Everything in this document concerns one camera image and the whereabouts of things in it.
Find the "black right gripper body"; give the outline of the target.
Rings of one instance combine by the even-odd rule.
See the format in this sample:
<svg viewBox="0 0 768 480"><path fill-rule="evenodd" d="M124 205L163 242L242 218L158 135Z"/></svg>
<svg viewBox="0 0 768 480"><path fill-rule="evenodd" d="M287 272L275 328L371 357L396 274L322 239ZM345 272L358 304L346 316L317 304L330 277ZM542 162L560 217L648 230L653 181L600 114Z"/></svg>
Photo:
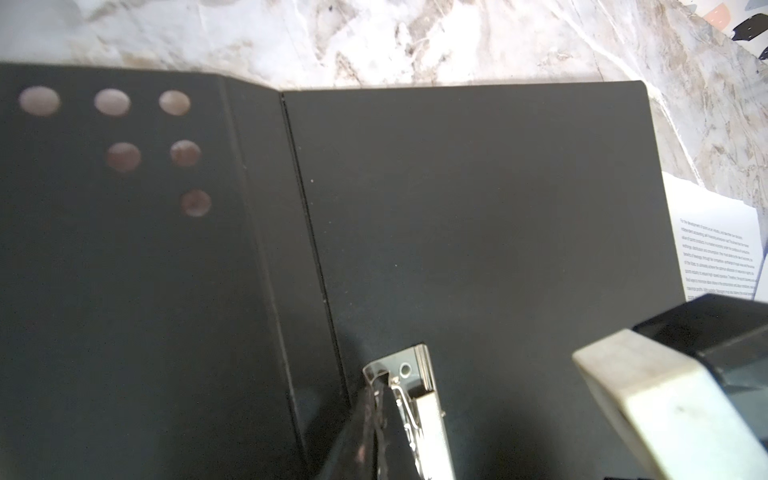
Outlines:
<svg viewBox="0 0 768 480"><path fill-rule="evenodd" d="M632 327L701 363L767 445L767 305L706 294Z"/></svg>

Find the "white text paper sheet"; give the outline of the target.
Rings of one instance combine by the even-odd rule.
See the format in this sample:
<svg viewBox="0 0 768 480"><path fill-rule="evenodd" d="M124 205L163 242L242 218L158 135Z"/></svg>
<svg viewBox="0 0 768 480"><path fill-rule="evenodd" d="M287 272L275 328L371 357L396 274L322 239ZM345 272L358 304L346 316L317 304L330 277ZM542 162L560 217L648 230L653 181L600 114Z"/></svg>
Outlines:
<svg viewBox="0 0 768 480"><path fill-rule="evenodd" d="M662 178L686 299L754 300L764 263L757 210L669 173Z"/></svg>

